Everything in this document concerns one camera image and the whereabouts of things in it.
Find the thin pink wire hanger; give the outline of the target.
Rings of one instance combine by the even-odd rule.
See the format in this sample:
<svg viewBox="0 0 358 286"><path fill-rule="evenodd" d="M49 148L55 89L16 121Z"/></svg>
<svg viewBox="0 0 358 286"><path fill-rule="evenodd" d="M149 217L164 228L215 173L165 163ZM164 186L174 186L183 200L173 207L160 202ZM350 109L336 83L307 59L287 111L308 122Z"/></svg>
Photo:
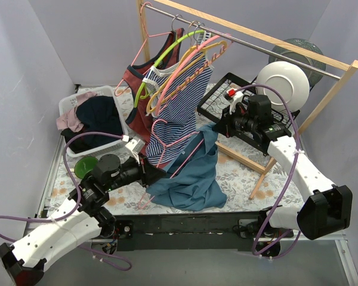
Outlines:
<svg viewBox="0 0 358 286"><path fill-rule="evenodd" d="M167 164L170 164L176 156L183 150L185 143L189 140L192 135L198 134L194 128L191 129L191 132L187 132L183 134L182 137L178 138L176 141L172 141L167 144L164 140L162 140L159 135L163 135L163 127L162 125L166 125L168 122L164 119L156 119L153 121L151 128L151 137L155 138L156 141L162 146L162 152L159 157L159 160L153 159L153 162L156 163L155 167L159 168L161 166L165 167Z"/></svg>

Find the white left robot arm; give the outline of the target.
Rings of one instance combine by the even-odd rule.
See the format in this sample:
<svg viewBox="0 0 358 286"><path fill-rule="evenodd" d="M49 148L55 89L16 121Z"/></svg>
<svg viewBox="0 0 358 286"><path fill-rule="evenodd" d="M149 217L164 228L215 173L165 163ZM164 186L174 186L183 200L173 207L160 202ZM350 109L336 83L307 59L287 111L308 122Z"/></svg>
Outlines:
<svg viewBox="0 0 358 286"><path fill-rule="evenodd" d="M15 285L35 285L59 258L95 237L117 237L115 217L106 209L111 191L131 183L145 187L153 203L198 212L221 208L227 197L216 181L218 134L204 125L184 140L184 148L166 166L141 153L139 138L121 136L129 158L102 156L93 170L46 219L19 240L0 245L2 264Z"/></svg>

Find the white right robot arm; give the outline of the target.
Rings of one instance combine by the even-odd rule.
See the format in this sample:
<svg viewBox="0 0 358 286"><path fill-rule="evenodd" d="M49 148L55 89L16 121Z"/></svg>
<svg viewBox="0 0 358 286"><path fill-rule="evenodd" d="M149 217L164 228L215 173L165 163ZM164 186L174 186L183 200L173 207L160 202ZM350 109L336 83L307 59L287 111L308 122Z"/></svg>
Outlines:
<svg viewBox="0 0 358 286"><path fill-rule="evenodd" d="M239 132L251 133L263 152L273 157L288 174L304 202L300 208L275 204L262 210L257 233L271 237L279 229L292 229L315 240L347 229L351 219L352 191L345 185L333 183L297 147L289 129L274 121L268 97L252 95L248 104L243 105L243 93L231 90L225 98L230 106L221 116L222 133L226 137Z"/></svg>

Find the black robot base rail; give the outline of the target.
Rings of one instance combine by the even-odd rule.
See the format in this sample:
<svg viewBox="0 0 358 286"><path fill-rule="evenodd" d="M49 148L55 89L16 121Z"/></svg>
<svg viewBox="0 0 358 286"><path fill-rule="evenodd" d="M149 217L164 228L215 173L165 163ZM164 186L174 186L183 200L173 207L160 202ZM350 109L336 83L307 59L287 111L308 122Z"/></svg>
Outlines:
<svg viewBox="0 0 358 286"><path fill-rule="evenodd" d="M250 251L259 229L260 211L117 215L115 232L90 242L116 244L117 251Z"/></svg>

